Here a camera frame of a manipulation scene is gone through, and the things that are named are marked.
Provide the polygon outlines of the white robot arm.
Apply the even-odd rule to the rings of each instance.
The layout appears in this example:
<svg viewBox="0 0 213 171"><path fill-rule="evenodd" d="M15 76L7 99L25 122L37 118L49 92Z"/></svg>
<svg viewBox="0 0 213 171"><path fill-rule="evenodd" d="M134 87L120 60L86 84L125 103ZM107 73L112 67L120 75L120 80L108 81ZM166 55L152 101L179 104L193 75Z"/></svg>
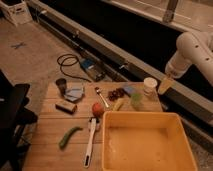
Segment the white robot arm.
<svg viewBox="0 0 213 171"><path fill-rule="evenodd" d="M176 52L165 66L166 76L162 79L158 93L164 94L187 70L195 65L213 86L213 33L184 32L176 39Z"/></svg>

